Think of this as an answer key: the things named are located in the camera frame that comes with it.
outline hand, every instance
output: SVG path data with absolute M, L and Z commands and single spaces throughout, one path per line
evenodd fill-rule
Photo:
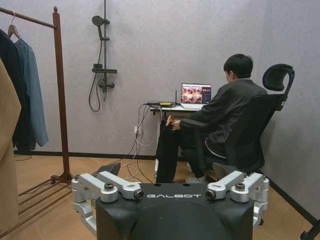
M 173 123 L 172 123 L 172 130 L 176 131 L 176 130 L 179 130 L 179 129 L 181 129 L 180 120 L 174 120 Z
M 175 118 L 172 115 L 170 115 L 170 116 L 168 116 L 168 119 L 166 120 L 166 124 L 165 125 L 168 127 L 174 121 L 175 121 Z

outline black hair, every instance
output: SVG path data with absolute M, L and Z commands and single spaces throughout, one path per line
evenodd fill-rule
M 254 62 L 250 56 L 235 54 L 229 57 L 224 65 L 223 70 L 227 73 L 232 71 L 239 79 L 251 77 Z

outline black office chair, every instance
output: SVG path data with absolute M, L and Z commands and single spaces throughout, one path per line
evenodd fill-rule
M 283 91 L 286 75 L 289 81 L 282 94 L 256 96 L 251 99 L 240 119 L 235 124 L 225 143 L 226 159 L 217 157 L 207 151 L 201 138 L 201 130 L 208 124 L 190 119 L 182 119 L 181 126 L 194 130 L 196 148 L 184 149 L 182 154 L 188 158 L 198 158 L 201 169 L 212 169 L 213 163 L 223 165 L 226 173 L 238 169 L 252 173 L 265 165 L 260 137 L 275 111 L 281 111 L 295 78 L 293 67 L 287 64 L 276 64 L 267 69 L 263 75 L 263 85 L 272 91 Z

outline clothes hanger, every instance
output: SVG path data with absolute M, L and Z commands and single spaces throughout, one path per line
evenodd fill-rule
M 13 34 L 19 39 L 19 38 L 21 38 L 20 37 L 20 34 L 18 33 L 18 30 L 17 30 L 17 28 L 16 28 L 16 26 L 15 25 L 13 25 L 13 21 L 14 21 L 14 19 L 15 19 L 15 17 L 16 17 L 16 13 L 14 12 L 14 11 L 12 11 L 13 12 L 13 18 L 12 18 L 12 20 L 11 20 L 11 25 L 9 26 L 9 29 L 8 29 L 8 37 L 10 38 Z

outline wall outlet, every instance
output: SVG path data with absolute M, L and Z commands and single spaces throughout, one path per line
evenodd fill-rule
M 139 129 L 135 126 L 134 129 L 133 129 L 133 133 L 134 135 L 136 135 L 138 133 L 138 135 L 141 135 L 141 127 L 139 127 Z

